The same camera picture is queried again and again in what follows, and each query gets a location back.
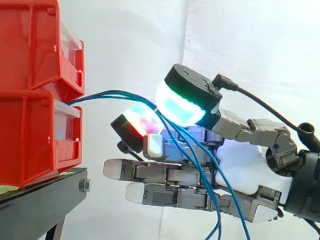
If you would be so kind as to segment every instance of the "black metal shelf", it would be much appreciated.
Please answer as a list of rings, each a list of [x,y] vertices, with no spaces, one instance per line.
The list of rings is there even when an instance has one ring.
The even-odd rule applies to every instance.
[[[72,168],[53,180],[0,194],[0,239],[47,240],[61,236],[65,216],[87,196],[87,169]]]

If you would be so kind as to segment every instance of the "cable connector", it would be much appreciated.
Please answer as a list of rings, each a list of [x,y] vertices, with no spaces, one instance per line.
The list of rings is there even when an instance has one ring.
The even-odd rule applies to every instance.
[[[223,76],[221,74],[218,74],[214,80],[212,81],[212,84],[218,89],[227,89],[231,91],[237,91],[239,88],[239,85],[233,82],[230,78]]]

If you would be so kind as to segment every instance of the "robotic hand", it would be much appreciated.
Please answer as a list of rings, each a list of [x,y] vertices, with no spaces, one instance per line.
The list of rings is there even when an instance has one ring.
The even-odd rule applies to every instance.
[[[204,110],[196,119],[196,126],[188,126],[187,130],[219,160],[247,221],[260,223],[283,217],[279,209],[282,206],[297,217],[320,222],[320,144],[312,125],[303,123],[299,126],[299,138],[311,151],[298,153],[284,124],[268,119],[244,120],[219,107],[221,88],[238,89],[230,79],[218,75],[211,82],[176,64],[165,83],[179,96]],[[180,112],[165,109],[164,102],[157,101],[160,111],[168,118],[171,116],[173,122],[179,122],[177,114]],[[181,115],[184,120],[186,116],[195,120],[185,112]],[[128,114],[121,115],[111,125],[122,139],[119,149],[138,161],[109,159],[104,163],[104,175],[132,182],[127,186],[126,199],[137,204],[215,211],[216,206],[204,188],[198,170],[179,151],[168,132],[163,130],[159,134],[159,128],[154,127],[139,131],[130,124],[129,117]],[[182,126],[190,124],[189,121],[179,123]],[[186,152],[191,152],[182,139],[179,144]],[[220,210],[239,217],[227,185],[209,156],[197,145],[194,148],[208,182],[216,190],[224,191],[215,193]],[[134,152],[143,152],[148,160]]]

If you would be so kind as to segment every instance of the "glowing led sensor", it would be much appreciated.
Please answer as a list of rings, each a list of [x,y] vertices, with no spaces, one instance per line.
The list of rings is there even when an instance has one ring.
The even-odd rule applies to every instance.
[[[164,129],[157,114],[142,102],[131,106],[123,115],[141,136],[159,134]]]
[[[205,111],[172,91],[162,81],[155,94],[155,102],[160,112],[181,127],[195,125],[205,115]]]

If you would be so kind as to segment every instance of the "white fingertip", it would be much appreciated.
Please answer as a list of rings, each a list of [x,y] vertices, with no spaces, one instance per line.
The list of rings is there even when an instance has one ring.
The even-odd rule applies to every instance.
[[[164,140],[160,134],[148,134],[147,154],[151,158],[160,158],[163,155]]]
[[[145,185],[142,182],[129,183],[126,187],[125,199],[135,204],[142,204]]]
[[[104,162],[103,175],[109,179],[119,180],[121,177],[122,159],[109,159]]]

